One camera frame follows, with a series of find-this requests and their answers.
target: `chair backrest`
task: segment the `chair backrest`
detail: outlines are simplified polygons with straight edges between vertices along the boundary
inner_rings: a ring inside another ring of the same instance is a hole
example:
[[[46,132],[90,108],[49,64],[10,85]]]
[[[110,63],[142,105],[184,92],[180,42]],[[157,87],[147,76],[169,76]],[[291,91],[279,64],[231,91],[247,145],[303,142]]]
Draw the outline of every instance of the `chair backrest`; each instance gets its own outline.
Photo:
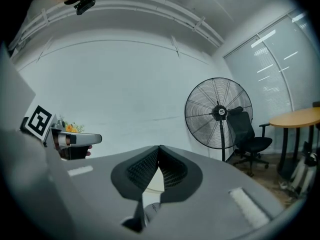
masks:
[[[228,111],[226,118],[228,124],[235,133],[234,144],[246,142],[255,137],[255,131],[252,128],[249,114],[242,107],[237,107]]]

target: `wooden table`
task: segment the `wooden table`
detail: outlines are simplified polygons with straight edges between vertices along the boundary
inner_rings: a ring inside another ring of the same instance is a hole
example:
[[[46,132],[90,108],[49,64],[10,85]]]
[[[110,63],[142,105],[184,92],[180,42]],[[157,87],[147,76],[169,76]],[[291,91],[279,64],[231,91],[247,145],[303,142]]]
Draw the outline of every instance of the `wooden table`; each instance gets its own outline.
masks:
[[[318,123],[320,123],[320,107],[301,109],[285,113],[270,119],[270,125],[283,128],[282,153],[277,171],[284,179],[290,179],[297,163],[300,128],[309,126],[308,143],[312,147],[314,138],[314,125]],[[287,162],[285,165],[288,144],[288,128],[296,128],[296,134],[292,161]]]

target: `fan grille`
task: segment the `fan grille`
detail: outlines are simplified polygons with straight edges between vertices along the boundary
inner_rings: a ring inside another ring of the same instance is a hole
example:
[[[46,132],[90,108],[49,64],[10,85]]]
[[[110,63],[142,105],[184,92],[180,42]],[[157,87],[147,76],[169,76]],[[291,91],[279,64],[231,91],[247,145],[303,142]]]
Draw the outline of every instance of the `fan grille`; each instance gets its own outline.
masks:
[[[185,105],[185,121],[191,134],[203,145],[222,149],[221,127],[225,148],[235,143],[235,132],[226,120],[216,121],[212,111],[217,105],[227,110],[242,107],[252,122],[252,105],[246,91],[236,82],[227,78],[211,78],[200,83],[190,93]]]

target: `black mesh part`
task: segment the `black mesh part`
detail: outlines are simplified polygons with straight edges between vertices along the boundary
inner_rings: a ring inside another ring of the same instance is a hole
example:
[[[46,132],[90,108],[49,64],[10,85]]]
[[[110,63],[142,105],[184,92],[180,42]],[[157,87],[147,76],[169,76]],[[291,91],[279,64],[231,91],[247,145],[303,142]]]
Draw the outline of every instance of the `black mesh part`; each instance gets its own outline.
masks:
[[[236,82],[227,78],[211,78],[193,89],[185,104],[185,121],[191,134],[203,145],[222,149],[220,122],[216,121],[213,109],[218,105],[227,110],[242,107],[252,122],[253,111],[246,91]],[[235,131],[226,120],[222,121],[224,145],[235,145]]]
[[[164,190],[178,185],[187,176],[187,166],[164,150],[159,152],[158,159],[163,174]]]
[[[145,191],[158,169],[158,150],[139,160],[126,170],[129,180]]]

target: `fan pole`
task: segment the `fan pole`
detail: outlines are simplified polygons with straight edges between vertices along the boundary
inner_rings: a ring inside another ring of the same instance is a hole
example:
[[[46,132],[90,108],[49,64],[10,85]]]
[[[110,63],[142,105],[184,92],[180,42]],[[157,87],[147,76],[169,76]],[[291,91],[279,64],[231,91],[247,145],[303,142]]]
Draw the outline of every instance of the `fan pole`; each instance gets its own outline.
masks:
[[[224,127],[222,124],[222,120],[220,122],[220,134],[221,134],[221,149],[222,149],[222,161],[226,161],[226,151],[225,151],[225,135],[224,135]]]

